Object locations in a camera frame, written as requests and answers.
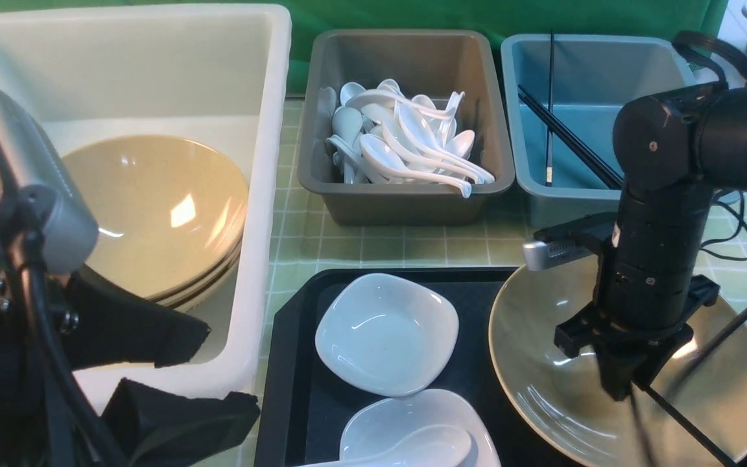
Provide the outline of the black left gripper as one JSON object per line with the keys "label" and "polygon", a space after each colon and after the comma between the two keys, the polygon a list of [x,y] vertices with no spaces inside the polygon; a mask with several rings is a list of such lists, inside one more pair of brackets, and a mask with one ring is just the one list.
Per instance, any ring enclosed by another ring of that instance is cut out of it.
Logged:
{"label": "black left gripper", "polygon": [[[140,298],[96,272],[74,273],[63,294],[79,317],[62,336],[73,370],[181,365],[211,332],[207,322]],[[0,273],[0,466],[88,464],[87,443],[30,331],[20,275],[6,269]]]}

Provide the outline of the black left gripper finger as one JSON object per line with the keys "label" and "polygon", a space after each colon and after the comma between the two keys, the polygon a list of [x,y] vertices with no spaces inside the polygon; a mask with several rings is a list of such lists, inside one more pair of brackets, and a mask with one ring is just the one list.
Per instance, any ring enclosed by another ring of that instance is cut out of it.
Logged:
{"label": "black left gripper finger", "polygon": [[131,466],[191,466],[240,446],[260,416],[257,396],[189,398],[122,379],[101,414]]}

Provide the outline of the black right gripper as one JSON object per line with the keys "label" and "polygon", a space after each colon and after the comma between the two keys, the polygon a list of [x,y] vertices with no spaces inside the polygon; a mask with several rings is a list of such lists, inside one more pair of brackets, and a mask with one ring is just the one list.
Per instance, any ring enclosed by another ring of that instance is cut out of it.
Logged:
{"label": "black right gripper", "polygon": [[705,275],[676,283],[671,294],[643,293],[620,275],[613,280],[594,275],[589,302],[556,326],[554,345],[569,358],[592,346],[602,388],[623,401],[632,382],[649,387],[696,336],[688,321],[700,308],[717,304],[718,292],[718,284]]}

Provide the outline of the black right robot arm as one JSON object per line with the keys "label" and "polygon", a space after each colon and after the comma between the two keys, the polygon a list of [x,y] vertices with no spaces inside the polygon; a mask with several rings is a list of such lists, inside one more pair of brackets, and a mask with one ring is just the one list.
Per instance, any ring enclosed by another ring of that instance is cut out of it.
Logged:
{"label": "black right robot arm", "polygon": [[647,466],[737,465],[744,435],[720,444],[713,393],[747,385],[741,341],[747,308],[720,324],[718,285],[694,264],[718,189],[747,192],[747,88],[721,82],[623,106],[613,147],[624,172],[614,218],[542,230],[581,249],[551,268],[527,264],[495,300],[490,353],[505,387],[552,378],[604,416],[630,405],[637,458]]}

